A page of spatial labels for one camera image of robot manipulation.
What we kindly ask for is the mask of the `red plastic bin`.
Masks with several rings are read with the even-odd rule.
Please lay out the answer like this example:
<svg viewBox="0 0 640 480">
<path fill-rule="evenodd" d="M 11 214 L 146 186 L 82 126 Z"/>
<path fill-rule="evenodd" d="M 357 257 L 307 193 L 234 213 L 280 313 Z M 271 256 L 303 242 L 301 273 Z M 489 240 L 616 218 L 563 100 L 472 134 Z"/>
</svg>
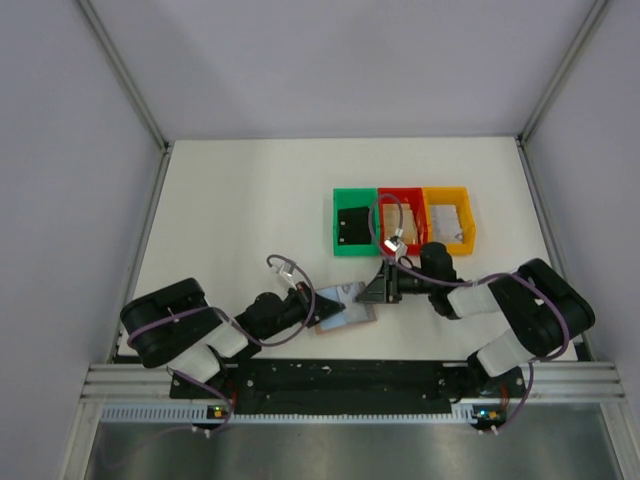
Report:
<svg viewBox="0 0 640 480">
<path fill-rule="evenodd" d="M 397 230 L 407 246 L 407 254 L 417 257 L 428 241 L 429 221 L 423 191 L 418 187 L 384 187 L 378 189 L 380 243 L 386 253 L 392 251 L 384 244 Z"/>
</svg>

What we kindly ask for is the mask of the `green plastic bin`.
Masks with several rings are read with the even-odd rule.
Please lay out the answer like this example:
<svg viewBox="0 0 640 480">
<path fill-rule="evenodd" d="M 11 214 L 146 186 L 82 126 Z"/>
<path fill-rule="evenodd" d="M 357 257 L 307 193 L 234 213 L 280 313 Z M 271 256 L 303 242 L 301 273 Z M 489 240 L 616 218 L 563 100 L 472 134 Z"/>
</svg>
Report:
<svg viewBox="0 0 640 480">
<path fill-rule="evenodd" d="M 372 225 L 380 233 L 379 210 L 374 204 L 376 188 L 335 188 L 333 190 L 333 254 L 337 257 L 379 256 L 369 230 L 370 208 L 374 206 Z"/>
</svg>

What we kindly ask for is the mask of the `yellow plastic bin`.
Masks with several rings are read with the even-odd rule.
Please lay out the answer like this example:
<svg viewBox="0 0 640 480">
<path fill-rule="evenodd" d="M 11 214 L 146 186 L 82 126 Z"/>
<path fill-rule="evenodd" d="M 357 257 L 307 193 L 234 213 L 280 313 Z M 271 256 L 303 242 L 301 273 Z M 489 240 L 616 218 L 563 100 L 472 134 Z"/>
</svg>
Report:
<svg viewBox="0 0 640 480">
<path fill-rule="evenodd" d="M 475 247 L 476 225 L 465 187 L 424 187 L 428 241 L 446 246 L 453 256 L 469 256 Z"/>
</svg>

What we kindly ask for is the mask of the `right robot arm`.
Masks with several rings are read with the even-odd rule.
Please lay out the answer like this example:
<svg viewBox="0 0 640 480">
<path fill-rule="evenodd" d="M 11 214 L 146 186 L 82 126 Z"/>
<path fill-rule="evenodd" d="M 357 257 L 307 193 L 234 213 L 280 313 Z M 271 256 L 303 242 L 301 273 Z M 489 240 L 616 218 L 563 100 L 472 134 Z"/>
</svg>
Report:
<svg viewBox="0 0 640 480">
<path fill-rule="evenodd" d="M 434 311 L 449 320 L 504 316 L 508 330 L 467 359 L 467 384 L 481 396 L 492 394 L 519 365 L 561 356 L 571 340 L 595 324 L 587 300 L 545 261 L 534 258 L 512 273 L 465 281 L 438 242 L 421 247 L 419 266 L 385 258 L 356 301 L 397 304 L 405 294 L 425 295 Z"/>
</svg>

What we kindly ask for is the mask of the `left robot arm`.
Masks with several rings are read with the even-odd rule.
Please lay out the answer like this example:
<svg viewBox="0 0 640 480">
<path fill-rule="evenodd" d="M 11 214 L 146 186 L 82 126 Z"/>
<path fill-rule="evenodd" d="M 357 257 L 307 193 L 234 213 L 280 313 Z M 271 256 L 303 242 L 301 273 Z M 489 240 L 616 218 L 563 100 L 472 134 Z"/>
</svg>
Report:
<svg viewBox="0 0 640 480">
<path fill-rule="evenodd" d="M 185 373 L 197 390 L 212 397 L 226 387 L 227 361 L 280 347 L 346 309 L 317 293 L 294 261 L 271 255 L 267 265 L 288 285 L 287 294 L 261 293 L 235 317 L 210 305 L 194 278 L 131 301 L 120 311 L 127 346 L 145 368 Z"/>
</svg>

